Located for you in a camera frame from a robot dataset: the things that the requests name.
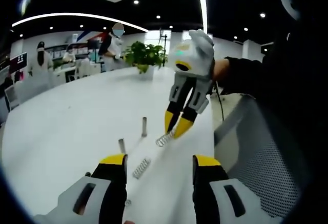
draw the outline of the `black ceiling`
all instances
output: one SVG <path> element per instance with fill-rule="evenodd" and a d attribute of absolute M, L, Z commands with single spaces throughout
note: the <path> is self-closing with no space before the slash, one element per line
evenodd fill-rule
<path fill-rule="evenodd" d="M 79 12 L 107 16 L 129 22 L 146 29 L 169 28 L 173 31 L 197 29 L 202 27 L 199 0 L 123 0 L 111 3 L 105 0 L 32 0 L 23 17 L 19 16 L 17 7 L 20 0 L 10 0 L 6 22 L 12 23 L 40 14 L 56 12 Z M 209 33 L 215 37 L 238 41 L 251 39 L 259 44 L 269 43 L 274 38 L 277 23 L 288 18 L 280 0 L 207 0 Z M 57 16 L 36 19 L 23 23 L 9 32 L 6 45 L 19 39 L 53 31 L 81 30 L 102 31 L 103 27 L 111 27 L 112 22 L 84 17 Z M 126 27 L 127 33 L 140 32 Z"/>

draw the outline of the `curved light strip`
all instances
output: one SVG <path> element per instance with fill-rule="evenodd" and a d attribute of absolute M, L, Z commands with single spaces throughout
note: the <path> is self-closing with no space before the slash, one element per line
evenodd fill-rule
<path fill-rule="evenodd" d="M 206 7 L 206 0 L 200 0 L 200 6 L 201 6 L 201 15 L 203 19 L 203 30 L 204 33 L 207 34 L 207 7 Z"/>
<path fill-rule="evenodd" d="M 136 26 L 136 25 L 131 24 L 131 23 L 126 23 L 126 22 L 123 22 L 121 20 L 117 20 L 117 19 L 114 19 L 114 18 L 109 18 L 109 17 L 105 17 L 105 16 L 101 16 L 101 15 L 91 15 L 91 14 L 84 14 L 84 13 L 51 13 L 51 14 L 44 14 L 44 15 L 36 15 L 36 16 L 32 16 L 32 17 L 23 19 L 21 21 L 18 21 L 16 23 L 14 23 L 12 25 L 12 27 L 15 27 L 19 24 L 22 24 L 22 23 L 25 23 L 25 22 L 28 22 L 28 21 L 31 21 L 31 20 L 44 18 L 44 17 L 51 17 L 51 16 L 84 16 L 84 17 L 90 17 L 90 18 L 96 18 L 96 19 L 111 21 L 111 22 L 115 22 L 115 23 L 122 23 L 122 24 L 130 26 L 132 28 L 139 29 L 143 32 L 148 32 L 148 30 L 146 28 L 142 28 L 142 27 Z"/>

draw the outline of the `desk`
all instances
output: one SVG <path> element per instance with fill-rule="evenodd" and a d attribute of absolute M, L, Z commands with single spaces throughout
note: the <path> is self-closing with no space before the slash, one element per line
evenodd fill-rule
<path fill-rule="evenodd" d="M 174 72 L 154 71 L 141 80 L 136 68 L 89 76 L 51 89 L 9 113 L 3 138 L 3 167 L 14 194 L 30 215 L 46 214 L 60 193 L 101 159 L 129 154 L 124 218 L 142 224 L 196 223 L 192 203 L 192 155 L 214 156 L 211 104 L 194 126 L 166 147 L 164 134 Z M 140 139 L 142 117 L 148 136 Z M 145 156 L 152 162 L 137 180 L 132 171 Z"/>
<path fill-rule="evenodd" d="M 54 85 L 59 86 L 70 82 L 69 75 L 75 75 L 76 67 L 69 67 L 55 71 L 54 74 Z"/>

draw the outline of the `coil spring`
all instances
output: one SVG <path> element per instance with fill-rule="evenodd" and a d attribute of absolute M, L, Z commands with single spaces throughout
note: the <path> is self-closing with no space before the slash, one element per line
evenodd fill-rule
<path fill-rule="evenodd" d="M 147 167 L 149 166 L 151 160 L 150 158 L 145 158 L 142 160 L 142 162 L 139 164 L 139 166 L 136 168 L 136 170 L 133 171 L 133 177 L 139 179 L 141 175 L 146 171 Z"/>
<path fill-rule="evenodd" d="M 162 137 L 156 140 L 156 144 L 159 147 L 165 146 L 174 136 L 174 130 L 171 130 L 169 133 L 164 134 Z"/>

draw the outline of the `white wall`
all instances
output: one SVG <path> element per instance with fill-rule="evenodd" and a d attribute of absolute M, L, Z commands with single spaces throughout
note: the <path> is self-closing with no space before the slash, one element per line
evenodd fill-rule
<path fill-rule="evenodd" d="M 221 59 L 227 56 L 241 58 L 242 45 L 222 38 L 213 38 L 214 59 Z"/>
<path fill-rule="evenodd" d="M 123 45 L 122 49 L 126 49 L 126 47 L 132 45 L 136 41 L 144 42 L 145 41 L 145 34 L 144 33 L 135 33 L 129 35 L 122 36 Z"/>
<path fill-rule="evenodd" d="M 242 57 L 262 62 L 264 54 L 261 53 L 261 45 L 249 39 L 246 40 L 243 44 Z"/>
<path fill-rule="evenodd" d="M 67 39 L 73 34 L 77 33 L 79 36 L 83 33 L 83 31 L 68 31 L 68 32 L 56 32 L 38 35 L 35 37 L 31 37 L 28 39 L 21 39 L 14 42 L 11 46 L 10 57 L 17 56 L 23 52 L 27 52 L 28 61 L 29 59 L 36 58 L 37 52 L 36 47 L 40 41 L 45 42 L 46 47 L 62 45 L 67 42 Z M 79 40 L 79 42 L 86 42 L 88 39 L 100 34 L 101 32 L 90 32 L 83 38 Z M 137 40 L 140 42 L 145 42 L 146 34 L 145 33 L 136 33 L 130 35 L 123 35 L 122 37 L 123 49 L 127 46 L 132 45 Z M 180 32 L 172 32 L 170 39 L 170 50 L 176 46 L 179 42 L 182 41 L 182 33 Z M 226 56 L 236 57 L 236 58 L 248 58 L 251 60 L 259 60 L 262 61 L 263 54 L 261 54 L 261 46 L 251 40 L 246 40 L 244 43 L 244 47 L 235 42 L 221 39 L 221 38 L 213 38 L 214 42 L 214 50 L 215 50 L 215 59 L 224 58 Z"/>

